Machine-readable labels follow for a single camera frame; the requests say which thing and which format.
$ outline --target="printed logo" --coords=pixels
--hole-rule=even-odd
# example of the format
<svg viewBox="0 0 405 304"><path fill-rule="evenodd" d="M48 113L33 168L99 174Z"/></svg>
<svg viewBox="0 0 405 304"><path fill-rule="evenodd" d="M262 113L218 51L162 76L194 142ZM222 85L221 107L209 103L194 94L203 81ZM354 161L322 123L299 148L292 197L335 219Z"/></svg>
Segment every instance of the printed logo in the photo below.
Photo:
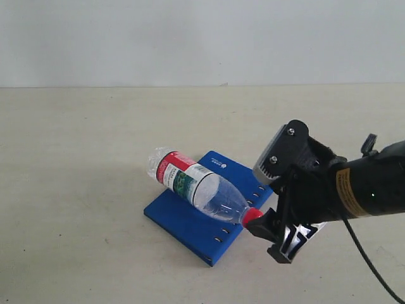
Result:
<svg viewBox="0 0 405 304"><path fill-rule="evenodd" d="M222 163L219 160L216 160L215 158L212 158L211 162L213 162L215 165L220 166L222 169L225 169L227 167L226 163Z"/></svg>

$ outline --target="blue platform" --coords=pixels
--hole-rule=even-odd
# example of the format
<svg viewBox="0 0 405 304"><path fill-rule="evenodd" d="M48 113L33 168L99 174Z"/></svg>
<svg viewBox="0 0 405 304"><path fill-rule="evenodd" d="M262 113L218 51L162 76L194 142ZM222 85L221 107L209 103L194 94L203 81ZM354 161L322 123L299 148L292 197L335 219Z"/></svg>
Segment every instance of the blue platform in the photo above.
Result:
<svg viewBox="0 0 405 304"><path fill-rule="evenodd" d="M215 151L198 163L228 179L251 206L260 208L273 193L262 186L252 170ZM240 234L243 227L214 220L195 209L169 189L144 209L144 214L213 266Z"/></svg>

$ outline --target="white table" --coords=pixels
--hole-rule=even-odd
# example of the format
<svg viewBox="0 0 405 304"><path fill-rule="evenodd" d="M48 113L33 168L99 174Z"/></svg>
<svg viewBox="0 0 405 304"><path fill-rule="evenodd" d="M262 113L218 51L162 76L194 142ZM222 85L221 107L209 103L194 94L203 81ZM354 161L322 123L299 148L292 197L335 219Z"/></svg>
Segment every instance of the white table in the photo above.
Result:
<svg viewBox="0 0 405 304"><path fill-rule="evenodd" d="M393 303L341 222L292 265L244 231L210 268L142 211L164 189L146 174L156 146L251 167L298 118L353 159L369 132L377 149L405 139L404 97L402 84L1 89L0 303ZM352 221L402 296L404 219Z"/></svg>

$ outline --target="plastic water bottle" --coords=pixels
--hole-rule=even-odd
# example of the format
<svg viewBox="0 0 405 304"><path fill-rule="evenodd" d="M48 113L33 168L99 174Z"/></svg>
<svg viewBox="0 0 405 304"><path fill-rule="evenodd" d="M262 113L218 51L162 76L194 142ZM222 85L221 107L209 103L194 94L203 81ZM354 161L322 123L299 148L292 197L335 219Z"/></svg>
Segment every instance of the plastic water bottle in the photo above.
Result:
<svg viewBox="0 0 405 304"><path fill-rule="evenodd" d="M231 182L175 149L156 148L148 174L211 218L246 226L263 215Z"/></svg>

